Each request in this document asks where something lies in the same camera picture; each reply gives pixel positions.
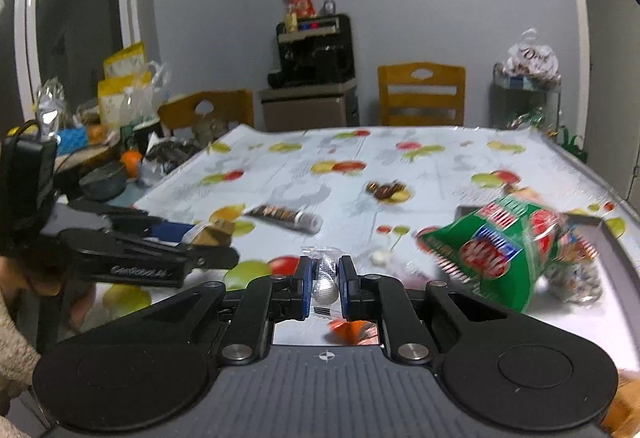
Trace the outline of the beige fleece sleeve forearm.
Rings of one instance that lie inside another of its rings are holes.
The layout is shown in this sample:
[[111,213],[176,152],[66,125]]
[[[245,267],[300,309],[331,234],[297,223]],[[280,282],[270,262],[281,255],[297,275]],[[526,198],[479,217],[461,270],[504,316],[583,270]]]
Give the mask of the beige fleece sleeve forearm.
[[32,374],[40,354],[18,330],[12,317],[12,303],[20,297],[19,289],[1,288],[1,437],[28,437],[12,424],[6,414],[11,402],[32,386]]

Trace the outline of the person left hand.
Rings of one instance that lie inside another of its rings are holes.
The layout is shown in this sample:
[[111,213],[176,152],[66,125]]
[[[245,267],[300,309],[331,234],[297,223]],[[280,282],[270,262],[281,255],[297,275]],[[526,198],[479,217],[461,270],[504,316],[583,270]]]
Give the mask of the person left hand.
[[[53,297],[61,293],[63,283],[57,277],[45,277],[29,271],[15,259],[1,257],[1,295],[9,310],[16,305],[24,291],[31,291],[42,297]],[[96,284],[90,283],[70,304],[67,326],[73,331],[79,331],[95,300]]]

